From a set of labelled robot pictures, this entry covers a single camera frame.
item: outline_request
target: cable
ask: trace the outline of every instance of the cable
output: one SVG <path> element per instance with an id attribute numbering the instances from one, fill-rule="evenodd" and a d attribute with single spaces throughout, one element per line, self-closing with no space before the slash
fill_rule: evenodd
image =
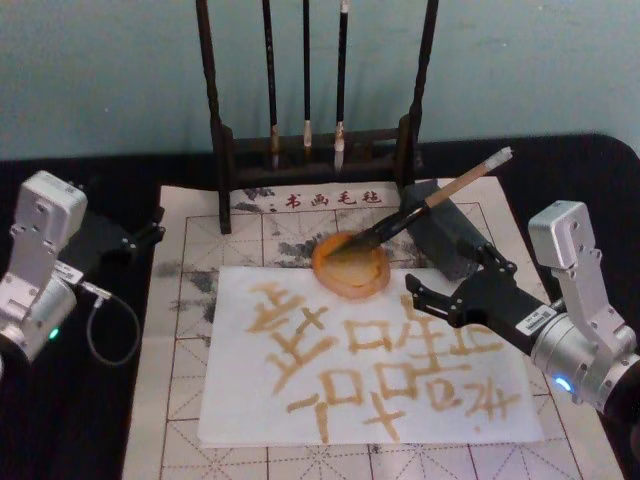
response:
<path id="1" fill-rule="evenodd" d="M 122 308 L 124 308 L 129 313 L 129 315 L 131 316 L 131 318 L 133 320 L 133 324 L 134 324 L 135 330 L 136 330 L 136 339 L 135 339 L 135 341 L 133 343 L 133 347 L 131 347 L 131 350 L 129 350 L 129 352 L 121 360 L 116 360 L 116 361 L 109 360 L 108 358 L 103 357 L 96 350 L 96 346 L 93 343 L 93 338 L 92 338 L 91 331 L 93 330 L 93 321 L 94 321 L 94 319 L 96 317 L 96 313 L 98 312 L 98 309 L 102 306 L 102 304 L 104 303 L 104 300 L 105 300 L 102 296 L 99 296 L 96 299 L 95 303 L 93 304 L 93 310 L 91 311 L 91 314 L 89 315 L 89 320 L 87 321 L 87 342 L 89 344 L 89 350 L 91 351 L 91 354 L 100 363 L 102 363 L 103 365 L 106 365 L 108 367 L 121 367 L 122 365 L 126 364 L 129 360 L 131 360 L 133 358 L 133 356 L 136 354 L 136 351 L 138 350 L 138 347 L 140 346 L 140 337 L 141 337 L 140 320 L 138 319 L 138 315 L 136 315 L 136 312 L 133 311 L 133 308 L 131 308 L 120 297 L 111 294 L 109 298 L 112 299 L 112 300 L 115 300 L 115 302 L 117 304 L 122 306 Z"/>

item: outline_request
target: calligraphy practice paper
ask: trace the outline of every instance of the calligraphy practice paper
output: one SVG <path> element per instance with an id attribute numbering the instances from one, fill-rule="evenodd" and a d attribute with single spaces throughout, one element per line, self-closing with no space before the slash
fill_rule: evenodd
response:
<path id="1" fill-rule="evenodd" d="M 309 269 L 223 267 L 198 438 L 204 447 L 542 440 L 522 355 L 485 327 L 415 311 L 412 273 L 363 301 Z"/>

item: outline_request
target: blue wall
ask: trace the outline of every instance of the blue wall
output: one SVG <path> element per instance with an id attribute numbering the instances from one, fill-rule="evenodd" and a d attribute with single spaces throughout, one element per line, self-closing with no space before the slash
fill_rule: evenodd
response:
<path id="1" fill-rule="evenodd" d="M 268 135 L 258 0 L 210 0 L 222 116 Z M 338 0 L 311 0 L 314 131 L 335 122 Z M 279 123 L 301 134 L 301 0 L 272 0 Z M 411 101 L 423 0 L 354 0 L 347 129 Z M 640 151 L 640 2 L 443 0 L 423 140 L 598 131 Z M 211 148 L 190 0 L 2 0 L 0 158 Z"/>

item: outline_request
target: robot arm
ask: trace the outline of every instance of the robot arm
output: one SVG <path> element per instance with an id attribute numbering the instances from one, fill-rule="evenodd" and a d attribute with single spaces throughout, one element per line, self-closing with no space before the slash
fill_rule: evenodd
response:
<path id="1" fill-rule="evenodd" d="M 163 238 L 162 211 L 129 235 L 88 212 L 87 203 L 82 190 L 44 171 L 22 184 L 9 267 L 0 281 L 0 379 L 5 363 L 28 367 L 55 337 L 76 306 L 78 289 L 94 293 L 97 306 L 111 298 L 85 278 L 105 261 L 127 264 Z"/>
<path id="2" fill-rule="evenodd" d="M 491 244 L 460 253 L 483 267 L 451 297 L 429 290 L 411 275 L 414 307 L 447 320 L 454 328 L 487 326 L 529 355 L 575 403 L 587 402 L 604 415 L 629 424 L 640 419 L 640 357 L 636 337 L 609 304 L 583 203 L 555 202 L 529 222 L 538 262 L 558 278 L 563 299 L 546 305 L 519 289 L 516 266 Z"/>

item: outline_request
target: orange dish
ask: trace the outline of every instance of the orange dish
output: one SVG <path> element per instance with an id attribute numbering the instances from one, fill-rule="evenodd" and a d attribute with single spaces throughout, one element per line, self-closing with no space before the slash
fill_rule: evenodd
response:
<path id="1" fill-rule="evenodd" d="M 386 287 L 391 271 L 380 247 L 369 252 L 327 258 L 353 235 L 346 232 L 331 235 L 314 249 L 311 263 L 322 285 L 341 297 L 360 299 Z"/>

